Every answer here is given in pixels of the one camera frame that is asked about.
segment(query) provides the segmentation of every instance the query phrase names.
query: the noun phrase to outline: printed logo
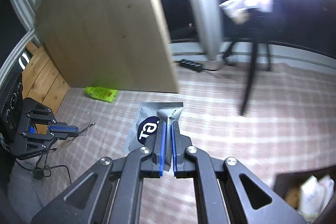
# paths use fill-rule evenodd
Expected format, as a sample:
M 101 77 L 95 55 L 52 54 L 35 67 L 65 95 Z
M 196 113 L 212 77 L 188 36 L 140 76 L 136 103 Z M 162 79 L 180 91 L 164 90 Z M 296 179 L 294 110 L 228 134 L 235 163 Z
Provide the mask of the printed logo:
M 146 138 L 150 135 L 156 134 L 160 118 L 151 116 L 142 121 L 138 127 L 138 141 L 145 144 Z

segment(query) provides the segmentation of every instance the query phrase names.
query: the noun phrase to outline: chair leg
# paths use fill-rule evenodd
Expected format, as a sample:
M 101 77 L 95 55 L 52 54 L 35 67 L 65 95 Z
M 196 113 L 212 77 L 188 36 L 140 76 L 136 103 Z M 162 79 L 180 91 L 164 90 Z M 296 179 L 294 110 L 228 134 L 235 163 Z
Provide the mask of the chair leg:
M 241 105 L 241 109 L 240 109 L 240 116 L 244 115 L 246 105 L 247 105 L 247 101 L 249 99 L 249 95 L 250 95 L 250 92 L 251 92 L 253 78 L 254 78 L 254 74 L 255 74 L 255 70 L 256 70 L 257 54 L 258 54 L 258 40 L 253 39 L 250 71 L 249 71 L 249 75 L 248 75 L 248 79 L 247 79 L 244 101 L 243 101 L 243 104 Z
M 271 54 L 269 52 L 268 41 L 266 42 L 266 51 L 267 51 L 267 61 L 268 61 L 267 71 L 271 71 L 271 69 L 272 69 L 272 62 L 271 62 Z
M 238 42 L 238 39 L 233 38 L 231 44 L 229 45 L 229 47 L 227 48 L 227 50 L 224 52 L 222 58 L 223 58 L 225 64 L 230 65 L 226 58 L 229 57 L 229 56 L 232 54 L 233 46 L 234 46 L 237 42 Z

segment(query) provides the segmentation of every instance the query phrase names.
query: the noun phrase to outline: green packet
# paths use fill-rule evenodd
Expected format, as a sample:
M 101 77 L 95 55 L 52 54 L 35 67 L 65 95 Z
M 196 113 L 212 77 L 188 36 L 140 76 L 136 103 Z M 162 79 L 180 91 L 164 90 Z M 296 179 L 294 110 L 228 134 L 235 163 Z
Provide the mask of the green packet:
M 104 87 L 86 87 L 85 93 L 91 98 L 112 103 L 119 90 L 111 90 Z

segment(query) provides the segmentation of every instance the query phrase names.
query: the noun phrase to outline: power strip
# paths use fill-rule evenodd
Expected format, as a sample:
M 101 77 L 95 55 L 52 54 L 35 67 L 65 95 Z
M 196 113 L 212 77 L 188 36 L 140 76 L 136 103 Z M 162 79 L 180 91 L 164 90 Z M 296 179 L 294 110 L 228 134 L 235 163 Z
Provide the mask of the power strip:
M 178 61 L 178 63 L 180 64 L 180 67 L 191 69 L 197 72 L 201 72 L 203 70 L 202 63 L 197 63 L 197 62 L 186 60 L 186 59 L 182 59 Z

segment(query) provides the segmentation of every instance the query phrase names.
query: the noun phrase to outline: camera lens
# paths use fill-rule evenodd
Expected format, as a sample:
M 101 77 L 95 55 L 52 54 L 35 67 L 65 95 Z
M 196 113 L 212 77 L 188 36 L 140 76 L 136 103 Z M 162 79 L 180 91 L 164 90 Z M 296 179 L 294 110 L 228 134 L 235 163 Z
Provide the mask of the camera lens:
M 12 95 L 12 98 L 10 99 L 10 106 L 12 109 L 14 109 L 15 105 L 16 105 L 16 94 L 14 93 Z
M 20 94 L 22 92 L 22 83 L 17 85 L 17 93 Z
M 11 111 L 9 109 L 7 109 L 6 115 L 5 115 L 6 122 L 9 122 L 10 117 L 11 117 Z

